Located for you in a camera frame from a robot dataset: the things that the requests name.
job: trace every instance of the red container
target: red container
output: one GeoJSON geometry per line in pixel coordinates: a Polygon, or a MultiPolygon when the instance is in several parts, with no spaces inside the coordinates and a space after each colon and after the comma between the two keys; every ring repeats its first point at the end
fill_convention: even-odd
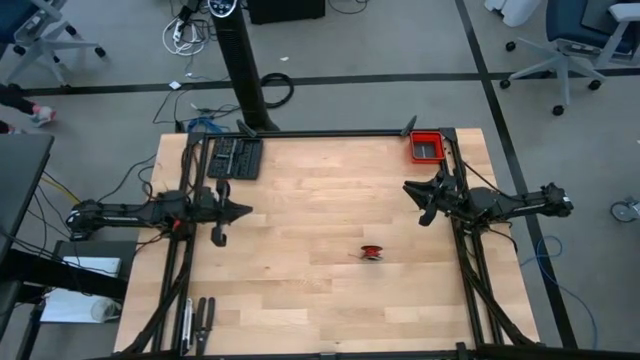
{"type": "Polygon", "coordinates": [[[440,164],[444,160],[442,135],[437,131],[413,131],[410,151],[416,164],[440,164]]]}

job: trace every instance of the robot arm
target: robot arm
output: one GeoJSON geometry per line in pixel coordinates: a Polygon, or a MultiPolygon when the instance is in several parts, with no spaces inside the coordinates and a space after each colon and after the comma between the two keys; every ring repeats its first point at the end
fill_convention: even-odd
{"type": "Polygon", "coordinates": [[[196,204],[182,191],[159,193],[154,200],[140,205],[102,204],[94,200],[83,201],[71,210],[67,226],[74,240],[84,240],[102,227],[157,227],[176,231],[188,222],[215,222],[211,240],[217,246],[226,246],[222,228],[253,211],[250,206],[229,200],[231,188],[225,180],[216,184],[217,198],[211,188],[204,187],[196,204]]]}
{"type": "Polygon", "coordinates": [[[474,188],[463,194],[456,189],[455,178],[440,171],[429,182],[406,181],[403,189],[418,208],[425,210],[419,220],[422,226],[429,226],[438,210],[468,225],[479,226],[533,214],[566,217],[573,210],[565,191],[553,183],[538,192],[516,196],[488,188],[474,188]]]}

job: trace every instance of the pliers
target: pliers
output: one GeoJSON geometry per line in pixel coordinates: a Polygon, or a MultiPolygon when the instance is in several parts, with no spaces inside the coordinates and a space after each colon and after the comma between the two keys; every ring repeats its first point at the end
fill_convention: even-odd
{"type": "Polygon", "coordinates": [[[196,334],[196,356],[203,356],[207,349],[207,340],[209,333],[213,328],[213,316],[216,312],[216,299],[201,297],[198,300],[198,309],[196,310],[195,334],[196,334]],[[204,312],[207,308],[207,322],[204,323],[204,312]]]}

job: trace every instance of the wooden tabletop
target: wooden tabletop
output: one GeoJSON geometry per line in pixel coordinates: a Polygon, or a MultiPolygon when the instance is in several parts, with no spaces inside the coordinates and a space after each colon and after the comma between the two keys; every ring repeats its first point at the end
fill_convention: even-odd
{"type": "MultiPolygon", "coordinates": [[[[495,182],[482,131],[459,129],[458,140],[463,158],[495,182]]],[[[162,137],[157,191],[178,188],[185,142],[186,135],[162,137]]],[[[451,223],[439,214],[419,226],[420,212],[402,190],[405,180],[429,180],[438,167],[412,164],[408,146],[396,137],[265,140],[259,179],[231,181],[231,199],[253,213],[226,228],[225,248],[210,241],[212,225],[198,228],[189,294],[194,303],[217,300],[207,354],[473,347],[451,223]],[[362,245],[382,246],[384,260],[360,260],[362,245]]],[[[471,173],[468,182],[483,186],[471,173]]],[[[140,241],[154,235],[141,231],[140,241]]],[[[482,241],[496,300],[537,340],[513,246],[493,233],[482,241]]],[[[167,249],[163,241],[137,255],[115,350],[155,310],[167,249]]],[[[167,319],[171,329],[173,314],[167,319]]]]}

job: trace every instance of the chair wheel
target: chair wheel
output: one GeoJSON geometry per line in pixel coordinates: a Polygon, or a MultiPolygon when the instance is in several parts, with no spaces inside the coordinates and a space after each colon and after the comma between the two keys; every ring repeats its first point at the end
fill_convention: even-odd
{"type": "Polygon", "coordinates": [[[104,49],[103,49],[103,48],[96,48],[96,49],[95,49],[95,52],[96,52],[96,54],[97,54],[99,57],[101,57],[101,58],[103,58],[103,57],[107,56],[107,52],[106,52],[106,51],[104,51],[104,49]]]}
{"type": "Polygon", "coordinates": [[[511,86],[511,81],[509,81],[508,79],[500,81],[501,89],[508,89],[510,86],[511,86]]]}
{"type": "Polygon", "coordinates": [[[553,75],[553,71],[551,70],[543,71],[542,73],[540,73],[540,79],[548,79],[551,77],[551,75],[553,75]]]}
{"type": "Polygon", "coordinates": [[[18,55],[20,55],[20,56],[23,56],[24,54],[27,53],[27,49],[23,48],[20,45],[16,45],[16,46],[13,47],[13,52],[18,54],[18,55]]]}
{"type": "Polygon", "coordinates": [[[78,34],[78,30],[76,30],[76,28],[74,28],[71,25],[67,25],[67,27],[65,27],[64,30],[67,32],[67,34],[71,36],[76,36],[78,34]]]}
{"type": "Polygon", "coordinates": [[[602,83],[600,82],[600,80],[593,80],[589,84],[589,90],[596,91],[596,90],[600,89],[600,86],[602,86],[602,83]]]}
{"type": "Polygon", "coordinates": [[[632,205],[633,204],[629,204],[626,201],[618,201],[611,205],[611,209],[609,211],[611,212],[611,215],[613,215],[613,218],[619,222],[634,222],[638,220],[638,218],[633,216],[635,211],[632,208],[632,205]]]}
{"type": "Polygon", "coordinates": [[[564,114],[564,106],[562,106],[562,105],[554,106],[552,113],[555,116],[560,116],[560,115],[564,114]]]}

